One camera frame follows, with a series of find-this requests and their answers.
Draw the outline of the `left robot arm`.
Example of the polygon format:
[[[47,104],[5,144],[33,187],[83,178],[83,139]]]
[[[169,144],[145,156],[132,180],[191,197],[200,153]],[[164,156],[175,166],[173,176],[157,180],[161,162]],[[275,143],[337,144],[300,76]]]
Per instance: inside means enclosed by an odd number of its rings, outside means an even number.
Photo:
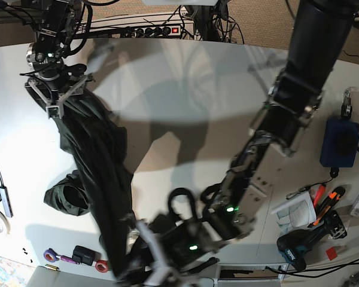
[[[267,100],[251,123],[251,136],[232,160],[224,179],[208,187],[200,215],[182,220],[173,210],[152,224],[136,223],[135,247],[145,247],[151,260],[136,273],[119,279],[137,286],[195,285],[195,275],[207,264],[194,262],[218,252],[233,239],[252,231],[248,208],[253,177],[269,147],[284,155],[294,145],[321,104],[322,89],[351,30],[359,1],[300,1],[287,62]]]

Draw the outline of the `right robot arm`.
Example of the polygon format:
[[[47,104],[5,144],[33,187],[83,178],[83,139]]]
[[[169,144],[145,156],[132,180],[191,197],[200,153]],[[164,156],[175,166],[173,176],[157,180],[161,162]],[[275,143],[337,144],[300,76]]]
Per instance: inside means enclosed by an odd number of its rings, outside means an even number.
[[[64,103],[81,95],[88,76],[87,66],[68,66],[64,60],[85,45],[92,24],[93,8],[86,1],[51,1],[38,25],[36,42],[28,48],[30,72],[25,87],[49,118],[63,118]]]

